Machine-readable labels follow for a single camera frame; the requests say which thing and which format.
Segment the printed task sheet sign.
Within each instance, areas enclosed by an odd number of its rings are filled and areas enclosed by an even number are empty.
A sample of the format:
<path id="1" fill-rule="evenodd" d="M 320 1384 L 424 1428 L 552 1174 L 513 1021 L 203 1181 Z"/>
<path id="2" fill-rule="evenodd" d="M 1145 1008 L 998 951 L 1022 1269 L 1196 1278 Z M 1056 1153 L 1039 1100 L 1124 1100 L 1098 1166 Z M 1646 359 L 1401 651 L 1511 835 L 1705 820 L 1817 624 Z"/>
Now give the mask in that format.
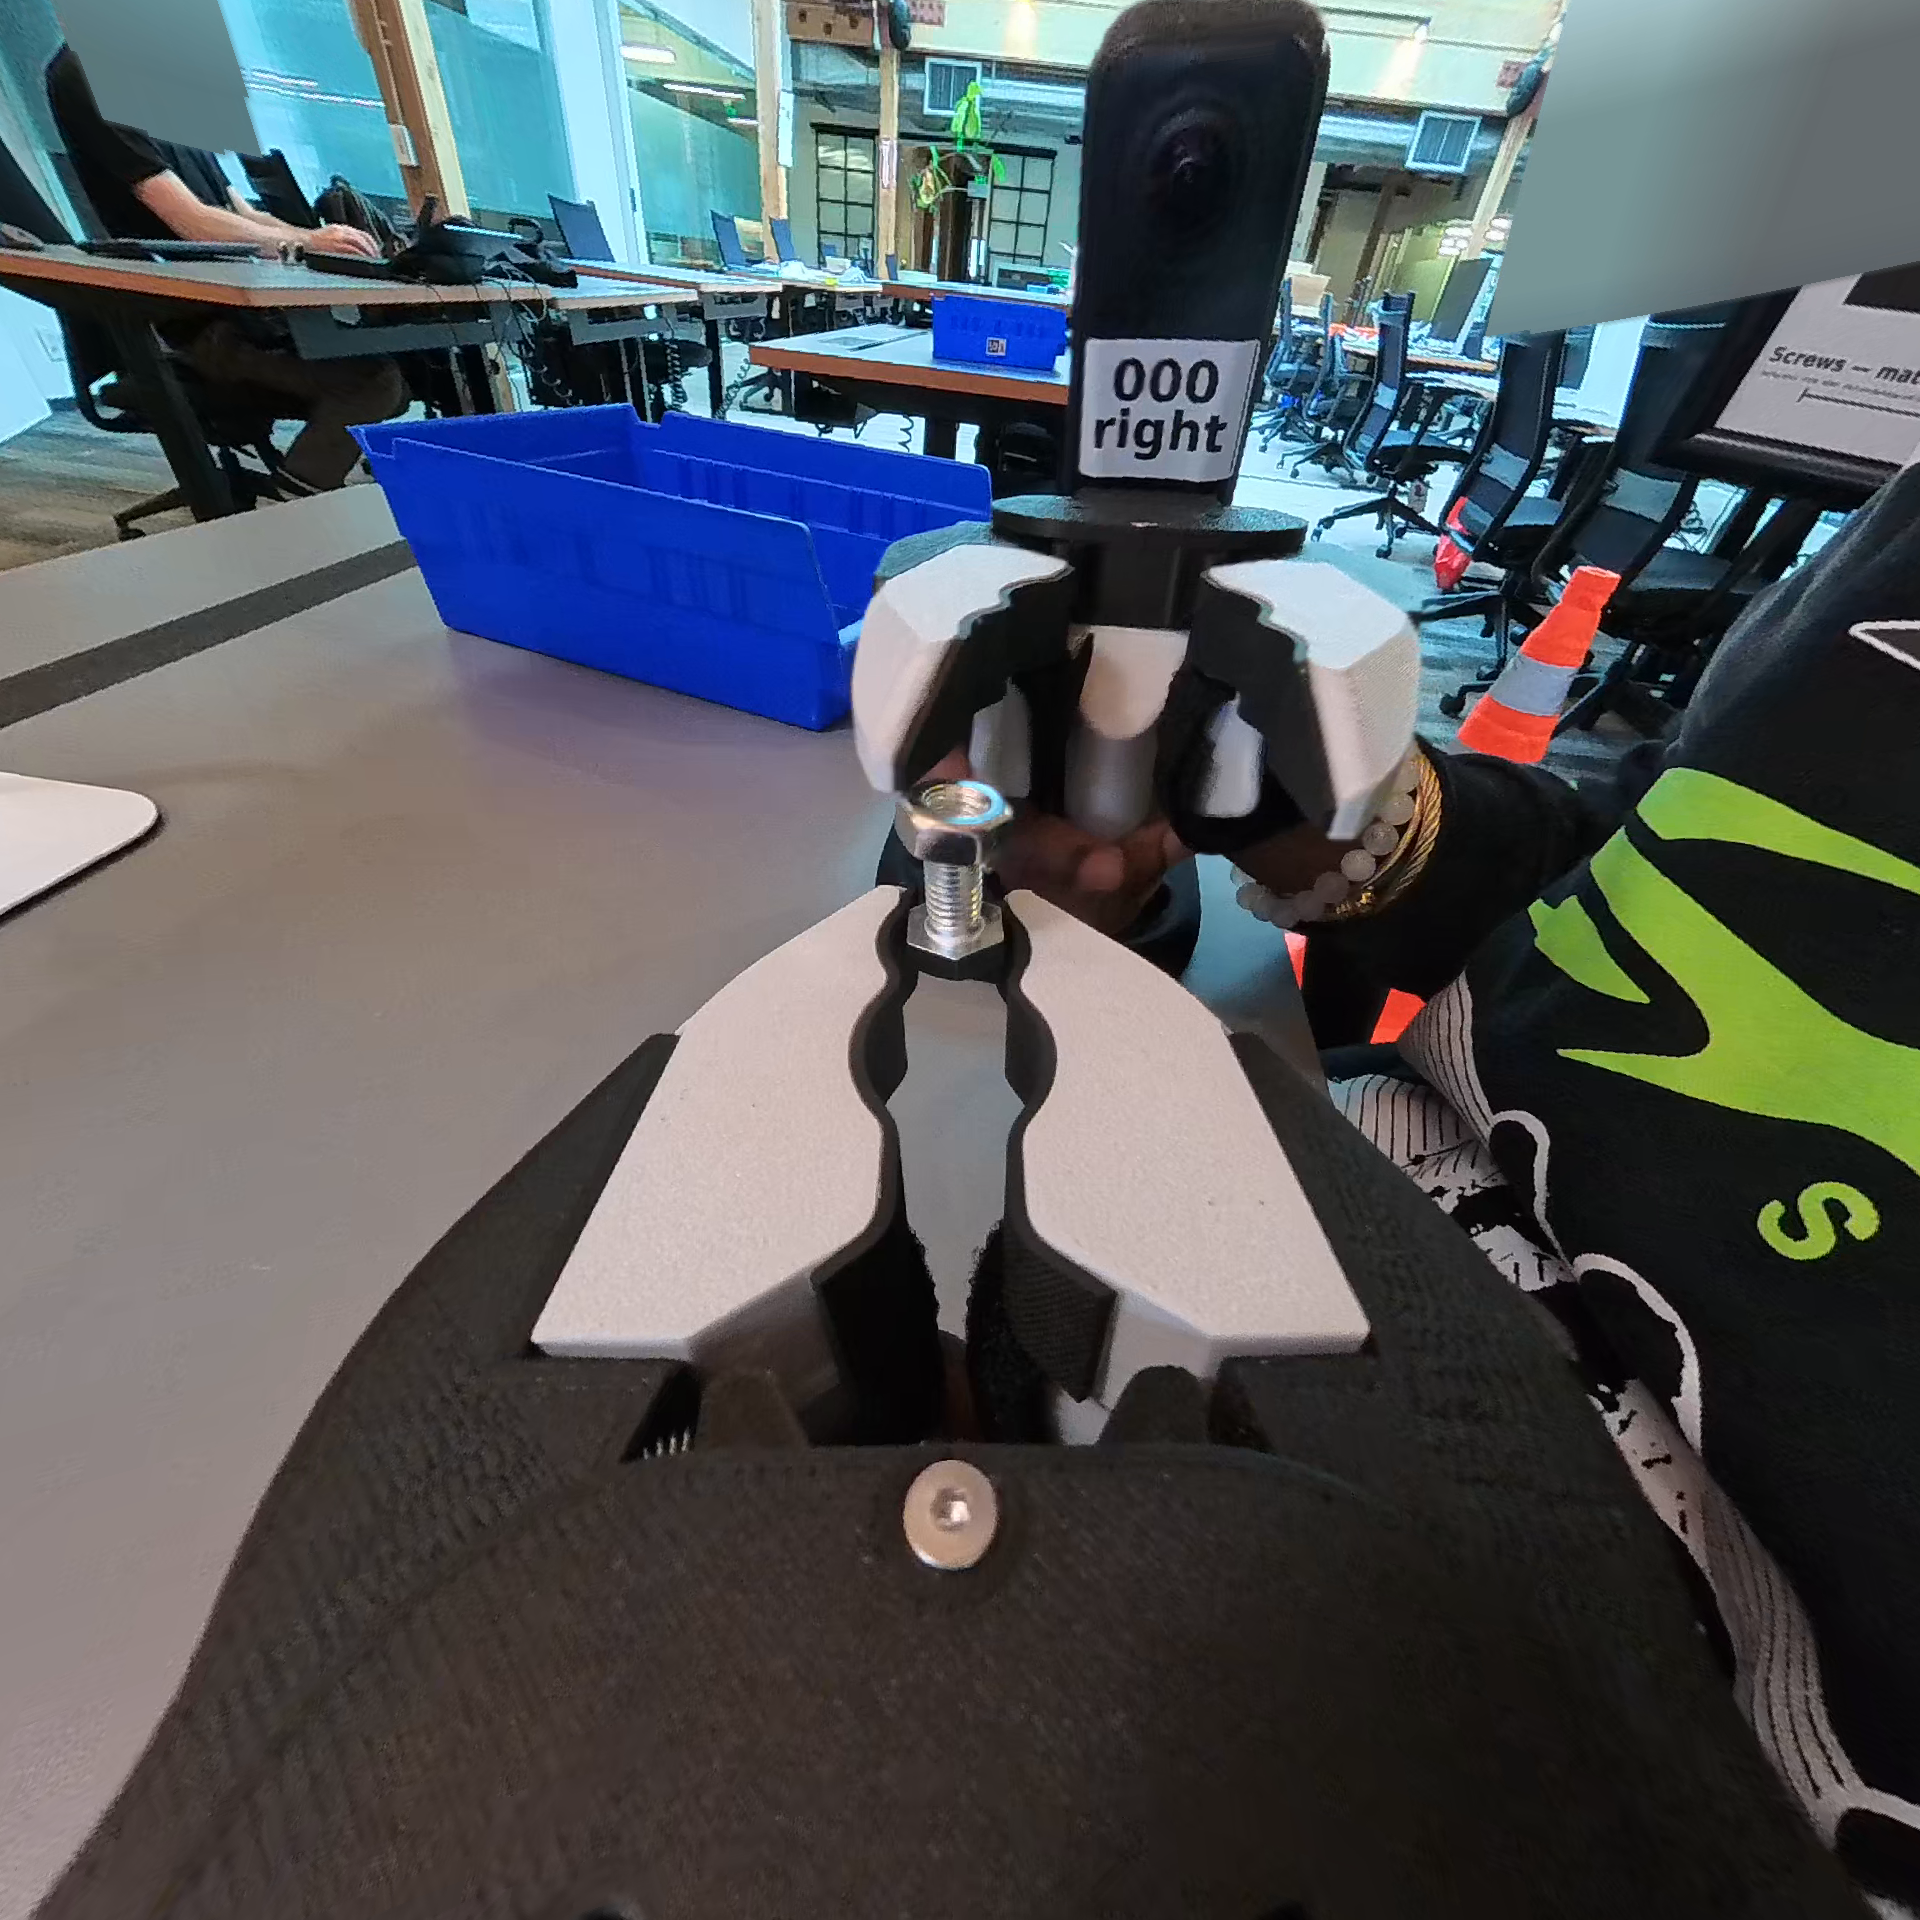
<path id="1" fill-rule="evenodd" d="M 1704 432 L 1741 460 L 1868 495 L 1915 465 L 1918 264 L 1762 300 L 1731 345 Z"/>

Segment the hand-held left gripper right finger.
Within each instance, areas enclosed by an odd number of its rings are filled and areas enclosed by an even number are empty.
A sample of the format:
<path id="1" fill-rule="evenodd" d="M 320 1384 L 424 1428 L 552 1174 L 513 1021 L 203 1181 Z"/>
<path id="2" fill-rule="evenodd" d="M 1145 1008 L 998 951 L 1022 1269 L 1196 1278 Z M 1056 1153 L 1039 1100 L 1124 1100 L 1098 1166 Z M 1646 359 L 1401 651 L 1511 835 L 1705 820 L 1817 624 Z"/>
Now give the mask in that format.
<path id="1" fill-rule="evenodd" d="M 1037 893 L 1004 921 L 1001 1297 L 1048 1390 L 1112 1409 L 1153 1368 L 1362 1354 L 1368 1309 L 1249 1071 L 1271 1050 Z"/>

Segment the person's right hand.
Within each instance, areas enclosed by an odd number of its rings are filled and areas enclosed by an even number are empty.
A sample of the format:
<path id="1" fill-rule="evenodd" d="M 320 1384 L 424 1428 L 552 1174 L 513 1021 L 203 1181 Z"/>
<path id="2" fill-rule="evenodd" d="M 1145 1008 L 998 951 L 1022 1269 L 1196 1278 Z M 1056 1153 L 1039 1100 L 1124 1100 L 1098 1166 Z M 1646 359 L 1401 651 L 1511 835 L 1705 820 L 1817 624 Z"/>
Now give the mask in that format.
<path id="1" fill-rule="evenodd" d="M 1294 825 L 1231 853 L 1238 869 L 1271 893 L 1301 893 L 1338 869 L 1354 841 Z M 1167 819 L 1150 817 L 1121 837 L 1100 837 L 1037 808 L 1016 808 L 992 851 L 993 875 L 1009 892 L 1037 893 L 1106 930 L 1125 928 L 1195 851 Z"/>

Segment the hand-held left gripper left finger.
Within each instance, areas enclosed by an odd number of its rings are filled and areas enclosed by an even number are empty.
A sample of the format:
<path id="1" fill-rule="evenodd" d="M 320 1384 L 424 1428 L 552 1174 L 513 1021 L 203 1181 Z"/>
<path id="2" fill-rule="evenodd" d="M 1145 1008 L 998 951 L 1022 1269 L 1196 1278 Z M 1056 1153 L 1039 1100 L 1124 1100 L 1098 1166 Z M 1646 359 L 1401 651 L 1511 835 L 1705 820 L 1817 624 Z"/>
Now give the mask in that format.
<path id="1" fill-rule="evenodd" d="M 537 1316 L 551 1357 L 773 1374 L 802 1417 L 918 1414 L 902 1079 L 905 892 L 879 884 L 667 1037 Z"/>

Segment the orange traffic cone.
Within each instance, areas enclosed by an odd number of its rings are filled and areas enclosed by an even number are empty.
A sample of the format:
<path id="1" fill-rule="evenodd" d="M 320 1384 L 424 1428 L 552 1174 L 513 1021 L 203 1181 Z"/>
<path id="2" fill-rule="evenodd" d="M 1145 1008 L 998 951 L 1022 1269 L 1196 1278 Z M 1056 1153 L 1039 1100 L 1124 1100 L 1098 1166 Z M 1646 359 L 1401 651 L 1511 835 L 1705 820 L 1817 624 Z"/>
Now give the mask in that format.
<path id="1" fill-rule="evenodd" d="M 1396 1042 L 1427 995 L 1392 982 L 1384 960 L 1359 946 L 1355 925 L 1311 924 L 1285 934 L 1320 1049 Z"/>
<path id="2" fill-rule="evenodd" d="M 1522 766 L 1546 756 L 1572 682 L 1592 651 L 1619 581 L 1622 576 L 1609 568 L 1572 570 L 1556 605 L 1529 630 L 1520 651 L 1461 718 L 1459 751 Z"/>

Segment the person's black printed shirt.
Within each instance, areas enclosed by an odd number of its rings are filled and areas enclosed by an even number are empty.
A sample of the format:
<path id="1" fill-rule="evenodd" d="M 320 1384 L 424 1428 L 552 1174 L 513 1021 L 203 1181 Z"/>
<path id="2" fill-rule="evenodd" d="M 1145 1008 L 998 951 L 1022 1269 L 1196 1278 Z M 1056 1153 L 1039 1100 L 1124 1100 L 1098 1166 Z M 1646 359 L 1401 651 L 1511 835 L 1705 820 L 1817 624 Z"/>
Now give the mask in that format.
<path id="1" fill-rule="evenodd" d="M 1336 1103 L 1567 1327 L 1762 1755 L 1915 1915 L 1918 475 Z"/>

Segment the wooden office desk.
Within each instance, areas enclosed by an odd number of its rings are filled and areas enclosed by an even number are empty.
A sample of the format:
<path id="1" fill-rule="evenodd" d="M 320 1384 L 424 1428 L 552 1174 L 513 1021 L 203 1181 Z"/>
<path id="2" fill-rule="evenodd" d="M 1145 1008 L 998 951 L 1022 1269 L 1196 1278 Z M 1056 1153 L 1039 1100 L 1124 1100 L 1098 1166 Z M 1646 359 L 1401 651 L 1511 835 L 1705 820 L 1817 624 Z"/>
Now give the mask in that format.
<path id="1" fill-rule="evenodd" d="M 70 245 L 7 247 L 2 279 L 12 290 L 110 332 L 195 520 L 226 518 L 236 499 L 163 356 L 156 323 L 272 316 L 285 320 L 292 345 L 308 362 L 344 362 L 466 347 L 509 354 L 541 318 L 554 320 L 576 345 L 637 340 L 661 314 L 695 314 L 701 305 L 691 289 L 618 274 L 610 266 L 578 274 L 568 289 L 512 278 L 435 286 L 327 274 L 277 259 L 115 259 Z"/>
<path id="2" fill-rule="evenodd" d="M 796 338 L 766 338 L 748 362 L 802 373 L 875 414 L 923 422 L 923 449 L 958 460 L 962 428 L 993 493 L 1058 493 L 1064 483 L 1069 379 L 1059 369 L 1007 369 L 940 359 L 930 332 L 865 323 Z"/>

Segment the sign on white stand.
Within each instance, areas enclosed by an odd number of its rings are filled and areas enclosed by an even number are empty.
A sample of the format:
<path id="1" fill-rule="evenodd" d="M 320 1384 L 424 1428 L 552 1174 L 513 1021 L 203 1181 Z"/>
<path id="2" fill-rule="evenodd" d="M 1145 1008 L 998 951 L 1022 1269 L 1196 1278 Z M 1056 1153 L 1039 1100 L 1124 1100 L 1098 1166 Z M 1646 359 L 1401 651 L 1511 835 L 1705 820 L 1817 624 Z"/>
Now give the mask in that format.
<path id="1" fill-rule="evenodd" d="M 119 787 L 2 772 L 2 918 L 149 837 L 156 800 Z"/>

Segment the black mesh cushion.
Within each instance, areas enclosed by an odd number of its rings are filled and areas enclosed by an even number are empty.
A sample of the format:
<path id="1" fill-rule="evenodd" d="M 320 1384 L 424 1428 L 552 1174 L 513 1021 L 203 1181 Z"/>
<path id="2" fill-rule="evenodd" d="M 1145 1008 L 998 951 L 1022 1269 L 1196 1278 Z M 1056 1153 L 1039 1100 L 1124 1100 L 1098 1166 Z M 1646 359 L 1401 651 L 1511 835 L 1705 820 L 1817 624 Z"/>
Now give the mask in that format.
<path id="1" fill-rule="evenodd" d="M 922 892 L 922 862 L 909 854 L 897 833 L 887 833 L 879 851 L 875 884 Z M 1195 862 L 1173 867 L 1138 917 L 1116 934 L 1141 960 L 1169 976 L 1185 976 L 1202 940 L 1204 902 Z"/>

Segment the large blue plastic bin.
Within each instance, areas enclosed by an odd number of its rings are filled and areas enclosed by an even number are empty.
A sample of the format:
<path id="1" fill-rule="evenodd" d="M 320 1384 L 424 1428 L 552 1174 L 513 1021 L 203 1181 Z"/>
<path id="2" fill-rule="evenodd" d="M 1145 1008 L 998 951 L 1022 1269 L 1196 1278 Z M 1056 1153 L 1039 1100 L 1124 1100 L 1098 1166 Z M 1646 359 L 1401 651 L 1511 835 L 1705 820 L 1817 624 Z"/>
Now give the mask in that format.
<path id="1" fill-rule="evenodd" d="M 808 733 L 882 552 L 993 502 L 973 464 L 629 405 L 354 436 L 446 628 Z"/>

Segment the hanging green plant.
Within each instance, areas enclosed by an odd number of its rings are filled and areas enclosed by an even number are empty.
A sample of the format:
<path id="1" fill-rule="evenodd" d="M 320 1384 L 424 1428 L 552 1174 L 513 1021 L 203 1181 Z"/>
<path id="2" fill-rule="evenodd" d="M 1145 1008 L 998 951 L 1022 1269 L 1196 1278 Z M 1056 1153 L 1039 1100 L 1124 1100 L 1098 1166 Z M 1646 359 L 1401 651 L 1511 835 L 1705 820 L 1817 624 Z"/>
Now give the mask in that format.
<path id="1" fill-rule="evenodd" d="M 915 206 L 930 213 L 954 197 L 989 197 L 1004 180 L 1004 159 L 982 126 L 982 82 L 972 78 L 954 99 L 945 141 L 927 148 L 915 174 Z"/>

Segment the short thick silver bolt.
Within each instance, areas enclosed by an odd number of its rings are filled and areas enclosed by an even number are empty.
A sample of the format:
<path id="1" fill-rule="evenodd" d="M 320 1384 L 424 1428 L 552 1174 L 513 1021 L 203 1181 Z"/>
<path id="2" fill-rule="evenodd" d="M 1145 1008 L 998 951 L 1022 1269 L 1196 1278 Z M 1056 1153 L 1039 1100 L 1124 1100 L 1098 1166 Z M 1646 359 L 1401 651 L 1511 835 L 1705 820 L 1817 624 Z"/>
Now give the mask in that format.
<path id="1" fill-rule="evenodd" d="M 897 839 L 918 862 L 918 902 L 902 946 L 922 974 L 992 979 L 1005 941 L 989 870 L 1015 808 L 989 781 L 926 779 L 897 800 Z"/>

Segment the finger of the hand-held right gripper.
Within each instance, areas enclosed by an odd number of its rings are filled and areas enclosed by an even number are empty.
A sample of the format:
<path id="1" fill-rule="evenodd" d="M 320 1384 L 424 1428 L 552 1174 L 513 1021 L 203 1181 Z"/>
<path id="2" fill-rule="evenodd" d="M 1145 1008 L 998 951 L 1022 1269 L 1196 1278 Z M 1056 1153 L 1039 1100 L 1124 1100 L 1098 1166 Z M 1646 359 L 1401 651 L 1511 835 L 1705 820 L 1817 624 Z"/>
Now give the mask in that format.
<path id="1" fill-rule="evenodd" d="M 852 651 L 852 748 L 900 796 L 968 744 L 976 714 L 1069 662 L 1074 570 L 1001 540 L 950 546 L 882 579 Z"/>
<path id="2" fill-rule="evenodd" d="M 1207 819 L 1254 822 L 1271 796 L 1352 843 L 1412 745 L 1420 637 L 1409 614 L 1328 562 L 1207 570 Z"/>

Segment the black office chair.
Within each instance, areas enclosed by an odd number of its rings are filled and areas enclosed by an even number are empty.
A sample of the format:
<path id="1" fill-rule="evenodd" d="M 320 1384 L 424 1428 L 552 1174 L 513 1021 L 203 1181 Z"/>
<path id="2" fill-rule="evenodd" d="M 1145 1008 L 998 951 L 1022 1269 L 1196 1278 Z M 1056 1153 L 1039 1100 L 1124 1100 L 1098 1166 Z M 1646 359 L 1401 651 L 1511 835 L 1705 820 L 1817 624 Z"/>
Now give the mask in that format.
<path id="1" fill-rule="evenodd" d="M 1338 508 L 1311 524 L 1309 538 L 1320 540 L 1339 520 L 1372 513 L 1381 544 L 1376 560 L 1395 554 L 1401 529 L 1438 536 L 1438 524 L 1420 511 L 1433 470 L 1450 454 L 1450 446 L 1429 439 L 1438 402 L 1418 396 L 1409 370 L 1411 295 L 1388 295 L 1379 309 L 1373 384 L 1359 415 L 1344 452 L 1359 462 L 1362 479 L 1376 481 L 1376 495 Z"/>
<path id="2" fill-rule="evenodd" d="M 1538 562 L 1564 508 L 1535 493 L 1556 430 L 1567 333 L 1542 332 L 1501 347 L 1497 391 L 1450 497 L 1433 549 L 1433 581 L 1451 595 L 1494 570 Z"/>

